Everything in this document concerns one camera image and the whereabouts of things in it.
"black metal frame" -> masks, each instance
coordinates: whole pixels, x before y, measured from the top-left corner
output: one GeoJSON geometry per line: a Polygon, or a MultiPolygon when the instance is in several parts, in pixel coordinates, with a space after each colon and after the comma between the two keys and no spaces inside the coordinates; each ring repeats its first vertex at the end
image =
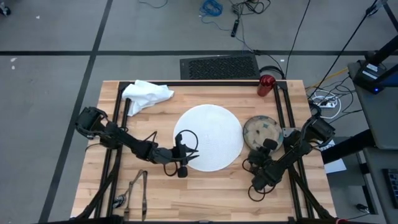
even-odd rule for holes
{"type": "MultiPolygon", "coordinates": [[[[251,80],[251,81],[195,81],[195,82],[190,82],[190,81],[180,81],[180,82],[153,82],[157,85],[168,85],[168,86],[257,86],[258,85],[258,80],[251,80]]],[[[119,114],[119,110],[120,110],[120,104],[121,104],[121,95],[122,92],[124,91],[124,89],[130,85],[130,84],[134,84],[134,82],[119,82],[119,86],[118,86],[118,96],[116,98],[116,103],[115,103],[115,107],[114,107],[114,114],[113,114],[113,121],[117,122],[118,120],[118,114],[119,114]]],[[[283,91],[284,94],[284,100],[285,100],[285,104],[286,104],[286,108],[287,108],[287,115],[289,117],[289,124],[291,128],[295,127],[295,123],[294,123],[294,117],[293,117],[293,111],[292,111],[292,105],[290,104],[290,98],[289,98],[289,92],[288,92],[288,87],[286,84],[286,81],[278,81],[277,82],[277,86],[280,87],[280,89],[283,91]]],[[[285,120],[284,120],[284,115],[283,115],[283,110],[282,110],[282,104],[281,104],[281,100],[280,100],[280,95],[279,95],[279,90],[278,87],[274,88],[274,93],[275,93],[275,102],[276,102],[276,106],[277,106],[277,112],[278,112],[278,117],[279,117],[279,123],[281,125],[282,128],[285,128],[285,120]]],[[[124,106],[124,113],[123,113],[123,117],[122,117],[122,123],[121,123],[121,127],[125,128],[126,127],[126,123],[127,123],[127,111],[128,108],[130,106],[131,101],[129,99],[126,100],[125,106],[124,106]]],[[[113,207],[112,207],[112,202],[113,200],[111,198],[115,197],[115,193],[116,193],[116,186],[118,183],[118,173],[119,173],[119,168],[120,168],[120,161],[121,161],[121,152],[122,152],[122,148],[120,147],[117,149],[117,153],[116,153],[116,158],[115,158],[115,165],[117,168],[117,174],[114,176],[114,179],[112,181],[112,185],[111,185],[111,191],[109,193],[109,200],[108,200],[108,207],[107,207],[107,211],[106,211],[106,216],[109,217],[110,215],[112,215],[113,212],[113,207]]],[[[105,181],[106,177],[107,177],[107,173],[109,170],[109,164],[111,162],[111,150],[107,149],[106,155],[105,155],[105,159],[104,159],[104,166],[103,166],[103,173],[101,176],[101,184],[103,184],[103,182],[105,181]]],[[[292,198],[293,198],[293,203],[294,203],[294,209],[295,209],[295,214],[297,218],[302,218],[302,212],[301,212],[301,208],[300,208],[300,199],[299,199],[299,194],[297,192],[297,186],[296,183],[292,177],[291,174],[291,170],[294,169],[294,167],[291,167],[291,169],[289,169],[289,178],[290,178],[290,188],[292,191],[292,198]]],[[[307,186],[307,178],[305,176],[305,170],[304,170],[304,166],[303,166],[303,161],[299,160],[298,162],[298,171],[300,173],[301,178],[303,179],[305,185],[307,186]]],[[[95,210],[95,218],[99,218],[101,215],[101,209],[102,209],[102,199],[100,200],[99,204],[96,207],[95,210]]],[[[312,210],[312,206],[310,205],[309,201],[307,200],[307,198],[305,198],[305,202],[306,202],[306,206],[307,206],[307,211],[308,211],[308,217],[309,218],[313,218],[313,210],[312,210]]]]}

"red bottle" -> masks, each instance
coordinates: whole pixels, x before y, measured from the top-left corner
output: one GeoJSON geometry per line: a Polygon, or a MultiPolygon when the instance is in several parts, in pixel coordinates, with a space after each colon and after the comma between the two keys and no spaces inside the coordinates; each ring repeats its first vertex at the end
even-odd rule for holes
{"type": "Polygon", "coordinates": [[[257,88],[259,96],[266,96],[275,86],[276,80],[272,75],[263,75],[260,77],[260,83],[257,88]]]}

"cable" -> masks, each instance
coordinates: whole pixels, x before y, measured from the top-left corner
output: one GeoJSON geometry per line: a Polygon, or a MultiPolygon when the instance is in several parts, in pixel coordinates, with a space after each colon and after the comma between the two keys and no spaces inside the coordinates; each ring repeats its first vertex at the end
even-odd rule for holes
{"type": "MultiPolygon", "coordinates": [[[[184,133],[185,131],[186,131],[186,132],[189,132],[189,133],[192,133],[192,134],[194,135],[194,137],[196,138],[196,140],[197,140],[197,145],[195,146],[194,150],[197,150],[197,149],[198,149],[198,145],[199,145],[199,140],[198,140],[198,136],[197,136],[193,131],[188,130],[188,129],[184,129],[184,130],[180,131],[177,135],[179,135],[179,134],[181,134],[181,133],[184,133]]],[[[192,154],[194,154],[194,153],[195,153],[195,152],[191,152],[191,154],[189,154],[189,155],[187,155],[187,156],[185,156],[185,157],[173,158],[173,160],[174,160],[174,161],[181,161],[182,159],[186,159],[186,158],[192,156],[192,154]]]]}
{"type": "Polygon", "coordinates": [[[199,9],[206,16],[219,16],[223,13],[223,5],[216,0],[206,0],[199,9]]]}
{"type": "Polygon", "coordinates": [[[267,66],[264,66],[264,67],[260,68],[259,72],[262,73],[263,71],[273,71],[273,72],[276,72],[276,73],[278,73],[279,75],[281,75],[281,77],[282,77],[283,80],[286,79],[285,74],[283,73],[283,71],[282,71],[281,69],[279,69],[278,67],[275,67],[275,66],[273,66],[273,65],[267,65],[267,66]]]}
{"type": "Polygon", "coordinates": [[[322,113],[322,109],[318,106],[318,105],[316,105],[313,101],[308,101],[308,104],[310,105],[310,110],[311,110],[311,114],[312,114],[312,110],[313,109],[316,109],[316,113],[313,115],[314,117],[319,117],[319,116],[321,116],[321,113],[322,113]]]}
{"type": "Polygon", "coordinates": [[[330,91],[322,90],[322,91],[326,91],[326,92],[328,93],[328,94],[325,96],[325,98],[327,98],[327,96],[329,96],[330,93],[332,93],[333,90],[337,90],[337,88],[338,88],[339,86],[341,86],[341,85],[345,82],[345,80],[347,80],[348,78],[349,78],[349,77],[346,77],[346,78],[343,79],[342,81],[337,81],[337,82],[334,82],[334,83],[332,83],[332,84],[330,84],[330,85],[324,87],[324,88],[327,88],[327,87],[329,87],[329,86],[334,85],[335,83],[339,83],[339,84],[337,84],[334,88],[332,88],[330,91]]]}
{"type": "MultiPolygon", "coordinates": [[[[245,163],[246,161],[248,161],[248,160],[249,160],[249,159],[243,160],[243,162],[242,162],[242,168],[243,168],[244,170],[248,171],[249,173],[254,174],[254,172],[250,171],[249,169],[245,168],[245,166],[244,166],[244,163],[245,163]]],[[[254,198],[251,197],[251,195],[250,195],[250,190],[251,190],[252,188],[253,188],[253,185],[251,185],[251,186],[249,187],[249,189],[248,189],[248,196],[249,196],[249,198],[250,198],[253,202],[260,202],[260,201],[262,201],[262,200],[266,197],[266,194],[271,193],[271,192],[275,189],[275,185],[272,186],[272,188],[271,188],[270,190],[268,190],[268,191],[266,191],[266,188],[263,188],[263,189],[262,189],[263,192],[259,192],[259,191],[257,191],[256,189],[254,189],[257,193],[262,194],[262,197],[261,197],[260,199],[254,199],[254,198]]]]}
{"type": "MultiPolygon", "coordinates": [[[[347,71],[348,71],[348,68],[344,68],[344,69],[342,69],[342,70],[340,70],[340,71],[338,71],[338,72],[336,72],[336,73],[330,75],[330,76],[329,76],[328,78],[326,78],[325,80],[328,80],[328,79],[331,79],[331,78],[336,77],[336,76],[338,76],[338,75],[341,75],[341,74],[343,74],[343,73],[345,73],[345,72],[347,72],[347,71]]],[[[318,82],[318,83],[316,83],[316,84],[314,84],[314,85],[312,85],[312,86],[309,86],[309,87],[305,87],[305,89],[315,88],[315,87],[317,86],[317,84],[319,84],[319,83],[321,83],[321,82],[318,82]]]]}
{"type": "Polygon", "coordinates": [[[145,138],[143,141],[146,141],[146,140],[148,140],[151,136],[153,136],[152,142],[154,142],[154,141],[155,141],[155,138],[156,138],[156,135],[157,135],[157,131],[154,131],[152,134],[150,134],[150,136],[148,136],[147,138],[145,138]]]}
{"type": "MultiPolygon", "coordinates": [[[[375,0],[372,4],[371,7],[373,7],[375,5],[375,3],[377,2],[377,0],[375,0]]],[[[340,53],[337,55],[335,61],[332,63],[331,67],[329,68],[329,70],[326,72],[326,75],[322,78],[321,82],[318,84],[318,86],[316,87],[315,91],[317,91],[319,89],[319,87],[322,85],[322,83],[325,81],[326,77],[329,75],[331,69],[335,66],[337,60],[340,58],[341,54],[344,52],[344,50],[346,49],[346,47],[348,46],[348,44],[351,42],[351,40],[353,39],[354,35],[356,34],[356,32],[358,31],[358,29],[361,27],[362,23],[365,21],[365,19],[367,18],[368,14],[366,13],[365,16],[362,18],[361,22],[358,24],[358,26],[355,28],[353,34],[351,35],[351,37],[348,39],[347,43],[344,45],[343,49],[340,51],[340,53]]]]}
{"type": "Polygon", "coordinates": [[[89,146],[86,147],[85,151],[87,151],[87,149],[89,149],[91,146],[96,146],[96,145],[99,145],[99,144],[101,144],[101,143],[91,144],[91,145],[89,145],[89,146]]]}
{"type": "Polygon", "coordinates": [[[161,5],[161,6],[153,6],[153,5],[149,4],[148,2],[143,2],[141,0],[138,0],[138,2],[141,3],[141,4],[147,4],[148,6],[153,7],[154,9],[160,9],[160,8],[166,6],[167,3],[169,3],[169,0],[165,0],[164,4],[161,5]]]}
{"type": "MultiPolygon", "coordinates": [[[[200,12],[203,13],[203,15],[200,15],[200,17],[201,17],[200,21],[201,21],[202,23],[204,23],[204,24],[214,24],[214,25],[217,26],[217,28],[218,28],[219,30],[222,30],[222,31],[228,31],[228,32],[231,32],[231,31],[232,31],[231,29],[224,29],[224,28],[221,28],[221,27],[220,27],[216,22],[214,22],[214,21],[208,21],[208,22],[205,22],[205,21],[204,21],[204,18],[205,18],[206,16],[217,17],[217,16],[221,15],[221,13],[223,12],[223,6],[222,6],[221,4],[219,4],[216,0],[207,0],[207,1],[205,1],[205,2],[203,3],[202,7],[200,8],[200,12]],[[210,8],[208,7],[208,4],[209,4],[209,5],[214,4],[215,7],[216,7],[217,9],[210,9],[210,8]]],[[[243,20],[242,20],[242,37],[243,37],[243,39],[241,40],[241,39],[239,39],[238,36],[235,36],[235,39],[237,39],[238,41],[240,41],[240,42],[243,43],[242,52],[243,52],[243,50],[244,50],[244,47],[246,46],[246,47],[249,49],[249,51],[253,53],[253,49],[250,48],[250,47],[246,44],[246,41],[244,40],[244,26],[243,26],[243,20]]]]}
{"type": "Polygon", "coordinates": [[[174,171],[174,173],[168,174],[167,171],[166,171],[166,165],[163,164],[163,171],[164,171],[164,173],[165,173],[167,176],[172,177],[172,176],[174,176],[174,175],[178,172],[177,162],[174,162],[174,165],[175,165],[175,171],[174,171]]]}
{"type": "Polygon", "coordinates": [[[301,18],[300,25],[298,25],[298,29],[297,29],[297,32],[296,32],[296,36],[294,37],[294,41],[293,41],[292,48],[291,48],[291,50],[290,50],[289,56],[287,57],[287,63],[286,63],[286,77],[287,77],[287,70],[289,69],[290,56],[292,55],[294,45],[296,44],[297,36],[299,35],[299,31],[300,31],[301,25],[303,24],[303,21],[304,21],[305,15],[307,14],[307,10],[308,10],[308,7],[310,6],[310,3],[311,3],[311,0],[308,0],[307,6],[306,6],[305,11],[304,11],[304,14],[303,14],[303,17],[301,18]]]}
{"type": "Polygon", "coordinates": [[[266,197],[266,194],[271,193],[271,192],[275,189],[275,186],[273,186],[273,187],[272,187],[269,191],[267,191],[267,192],[266,192],[266,188],[263,188],[263,189],[262,189],[263,192],[258,192],[257,190],[255,190],[257,193],[262,194],[262,197],[261,197],[260,199],[254,199],[254,198],[251,197],[251,195],[250,195],[250,190],[251,190],[252,188],[253,188],[253,185],[250,186],[250,187],[249,187],[249,190],[248,190],[248,196],[249,196],[249,198],[250,198],[253,202],[261,202],[261,201],[266,197]]]}
{"type": "Polygon", "coordinates": [[[364,214],[364,215],[360,215],[360,216],[353,217],[353,218],[345,218],[345,220],[353,220],[353,219],[355,219],[355,218],[361,218],[361,217],[364,217],[364,216],[366,216],[366,215],[370,215],[370,213],[366,213],[366,214],[364,214]]]}
{"type": "Polygon", "coordinates": [[[343,114],[343,115],[341,115],[340,117],[334,119],[333,121],[330,121],[329,124],[331,124],[331,123],[337,121],[338,119],[340,119],[340,118],[342,118],[342,117],[344,117],[344,116],[347,116],[347,115],[352,114],[352,113],[361,112],[361,111],[362,111],[362,110],[356,110],[356,111],[346,112],[346,114],[343,114]]]}
{"type": "Polygon", "coordinates": [[[242,16],[246,16],[246,15],[252,15],[252,14],[262,14],[263,12],[265,12],[268,7],[271,5],[271,1],[270,0],[266,0],[268,2],[267,6],[265,6],[265,4],[263,2],[260,2],[260,0],[257,0],[257,2],[253,2],[251,0],[244,0],[243,2],[239,2],[239,3],[233,3],[232,0],[229,0],[229,2],[232,4],[232,10],[233,12],[237,15],[238,20],[242,17],[242,16]],[[247,13],[244,13],[244,7],[247,7],[248,11],[247,13]]]}
{"type": "MultiPolygon", "coordinates": [[[[179,135],[179,134],[181,134],[181,133],[183,133],[183,132],[185,132],[185,131],[187,131],[187,132],[189,132],[189,133],[192,133],[192,134],[194,135],[194,137],[196,138],[196,140],[197,140],[197,145],[196,145],[195,148],[194,148],[194,150],[196,150],[196,149],[198,148],[198,145],[199,145],[199,140],[198,140],[198,136],[197,136],[193,131],[185,129],[185,130],[180,131],[177,135],[179,135]]],[[[186,159],[186,158],[192,156],[192,154],[194,154],[194,153],[195,153],[195,152],[191,152],[191,154],[189,154],[189,155],[187,155],[187,156],[185,156],[185,157],[172,158],[172,159],[171,159],[171,162],[179,162],[179,161],[181,161],[181,160],[183,160],[183,159],[186,159]]],[[[161,157],[163,157],[163,158],[169,159],[168,157],[165,157],[165,156],[163,156],[162,154],[158,154],[158,155],[161,156],[161,157]]]]}
{"type": "MultiPolygon", "coordinates": [[[[328,95],[331,93],[330,91],[327,92],[327,91],[325,91],[325,90],[317,90],[317,91],[326,92],[326,93],[328,93],[328,95]]],[[[320,117],[323,118],[323,119],[333,119],[333,118],[337,117],[337,115],[338,115],[338,114],[340,113],[340,111],[341,111],[341,100],[340,100],[335,94],[333,94],[333,93],[331,93],[331,94],[332,94],[332,96],[317,96],[317,94],[315,93],[315,97],[311,98],[312,101],[315,101],[315,99],[322,99],[322,100],[324,100],[324,99],[335,99],[335,103],[338,102],[339,108],[338,108],[338,111],[335,113],[335,115],[333,115],[333,116],[331,116],[331,117],[320,116],[320,117]]]]}
{"type": "MultiPolygon", "coordinates": [[[[349,88],[347,88],[346,86],[340,85],[341,87],[346,88],[347,90],[349,90],[349,88]]],[[[346,113],[346,110],[354,103],[354,95],[352,92],[351,93],[351,102],[349,103],[349,105],[343,110],[343,113],[346,113]]]]}

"gray floor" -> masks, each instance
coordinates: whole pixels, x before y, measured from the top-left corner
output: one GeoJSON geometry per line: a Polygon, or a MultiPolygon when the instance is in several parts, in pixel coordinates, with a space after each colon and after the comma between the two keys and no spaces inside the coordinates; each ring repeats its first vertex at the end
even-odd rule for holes
{"type": "MultiPolygon", "coordinates": [[[[91,50],[106,5],[106,0],[6,2],[13,14],[0,17],[0,51],[91,50]]],[[[229,2],[220,2],[224,13],[205,20],[230,28],[235,17],[229,2]]],[[[307,0],[272,1],[265,13],[244,17],[248,46],[290,50],[306,3],[307,0]]],[[[371,3],[372,0],[312,1],[295,50],[341,50],[371,3]]],[[[398,1],[389,4],[393,12],[398,12],[398,1]]],[[[200,5],[199,0],[170,0],[164,8],[152,9],[136,0],[113,0],[99,49],[241,50],[242,43],[231,38],[229,32],[200,22],[200,5]]],[[[396,34],[387,14],[380,10],[364,22],[347,49],[375,50],[396,34]]],[[[82,106],[96,105],[103,80],[179,79],[179,59],[189,57],[198,56],[97,56],[82,106]]],[[[278,61],[284,59],[281,65],[285,68],[287,56],[274,57],[278,61]]],[[[360,58],[341,57],[332,72],[360,58]]],[[[88,59],[89,56],[0,56],[1,223],[38,221],[88,59]]],[[[312,85],[324,76],[334,59],[335,56],[292,56],[288,78],[312,85]]],[[[257,56],[257,61],[259,66],[274,65],[266,56],[257,56]]],[[[397,62],[398,57],[389,61],[397,62]]],[[[346,85],[353,87],[349,80],[346,85]]],[[[344,96],[342,101],[347,105],[350,96],[344,96]]],[[[360,107],[354,95],[349,110],[360,107]]],[[[346,116],[333,125],[338,136],[354,135],[367,128],[362,113],[346,116]]],[[[50,220],[69,217],[86,144],[86,139],[74,135],[50,220]]],[[[363,194],[353,186],[334,186],[333,181],[330,185],[338,215],[360,215],[353,204],[364,203],[363,194]]]]}

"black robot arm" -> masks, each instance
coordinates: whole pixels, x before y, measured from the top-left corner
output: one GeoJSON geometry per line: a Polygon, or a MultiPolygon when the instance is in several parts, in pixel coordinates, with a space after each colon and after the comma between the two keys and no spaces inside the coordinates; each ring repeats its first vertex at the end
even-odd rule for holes
{"type": "MultiPolygon", "coordinates": [[[[276,148],[277,143],[273,140],[266,139],[262,147],[257,150],[251,150],[247,159],[250,163],[248,171],[254,174],[254,178],[251,181],[252,187],[259,193],[261,193],[261,190],[267,185],[275,187],[275,185],[282,180],[284,172],[289,167],[292,167],[294,162],[312,151],[314,146],[312,146],[310,142],[323,141],[323,143],[319,144],[317,147],[327,145],[335,135],[334,130],[332,126],[319,116],[311,117],[304,124],[301,131],[293,129],[291,133],[287,133],[288,131],[285,130],[286,133],[284,134],[287,137],[284,139],[284,146],[288,147],[289,151],[278,161],[272,160],[269,155],[271,149],[276,148]]],[[[322,219],[335,220],[335,218],[319,204],[294,167],[292,169],[292,177],[317,211],[318,216],[322,219]]]]}
{"type": "Polygon", "coordinates": [[[115,122],[108,120],[108,115],[98,108],[84,108],[75,123],[76,130],[88,139],[100,137],[100,143],[110,149],[116,149],[125,145],[137,158],[154,164],[168,164],[169,162],[180,162],[181,167],[188,161],[198,157],[187,156],[187,153],[197,152],[184,144],[181,144],[181,133],[175,137],[175,146],[172,149],[158,147],[154,141],[138,140],[127,133],[126,129],[120,128],[115,122]]]}

